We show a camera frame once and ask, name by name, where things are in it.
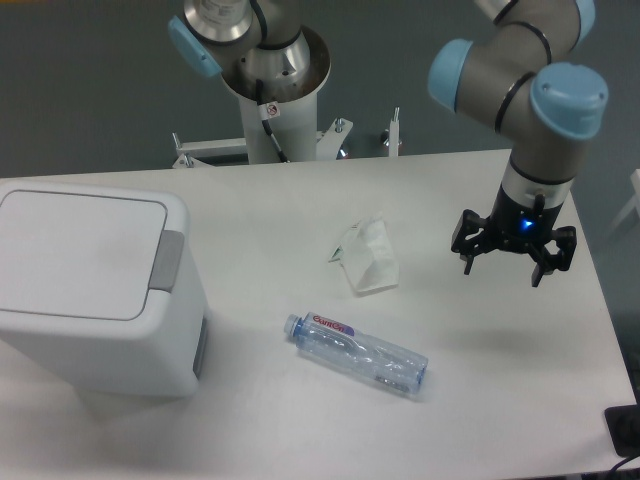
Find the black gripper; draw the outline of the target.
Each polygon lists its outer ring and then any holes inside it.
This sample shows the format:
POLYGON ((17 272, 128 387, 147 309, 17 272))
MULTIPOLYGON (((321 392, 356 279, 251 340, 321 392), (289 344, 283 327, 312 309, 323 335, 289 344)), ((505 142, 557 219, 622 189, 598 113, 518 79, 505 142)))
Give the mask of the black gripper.
POLYGON ((568 271, 577 247, 574 226, 554 229, 563 203, 541 212, 512 199, 500 186, 486 218, 465 209, 451 240, 451 251, 464 261, 464 274, 469 275, 474 259, 494 250, 527 253, 536 266, 531 286, 539 286, 545 275, 568 271))

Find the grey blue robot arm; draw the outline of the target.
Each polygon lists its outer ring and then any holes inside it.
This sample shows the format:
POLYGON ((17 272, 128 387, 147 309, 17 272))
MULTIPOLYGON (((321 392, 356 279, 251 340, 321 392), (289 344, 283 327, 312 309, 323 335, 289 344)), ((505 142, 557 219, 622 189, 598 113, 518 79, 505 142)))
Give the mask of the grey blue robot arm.
MULTIPOLYGON (((568 63, 590 32, 590 1, 483 1, 496 32, 486 44, 455 39, 433 60, 431 97, 512 144, 487 217, 465 210, 451 249, 466 264, 500 250, 529 256, 531 282, 569 269, 572 226, 556 219, 598 133, 605 80, 568 63)), ((317 95, 330 72, 324 41, 300 19, 296 1, 188 1, 168 35, 199 75, 221 77, 241 108, 252 163, 320 158, 317 95)))

